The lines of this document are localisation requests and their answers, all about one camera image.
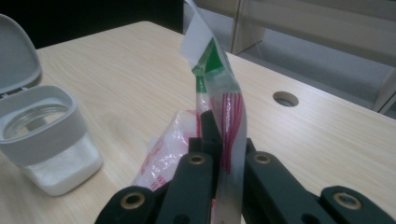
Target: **plastic bag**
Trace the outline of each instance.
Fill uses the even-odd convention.
[[[245,104],[219,41],[196,5],[191,0],[186,2],[195,14],[183,40],[181,54],[189,60],[191,71],[196,76],[203,74],[223,141],[214,223],[240,223],[247,143]]]
[[[180,158],[188,152],[189,138],[196,136],[196,111],[178,111],[149,151],[132,185],[154,191],[169,182]]]

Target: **container lid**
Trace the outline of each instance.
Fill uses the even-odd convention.
[[[40,62],[29,36],[14,20],[0,14],[0,96],[32,87],[40,77]]]

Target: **white container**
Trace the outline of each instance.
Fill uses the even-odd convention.
[[[27,34],[0,14],[0,149],[49,195],[93,175],[102,159],[71,95],[39,86],[41,67]]]

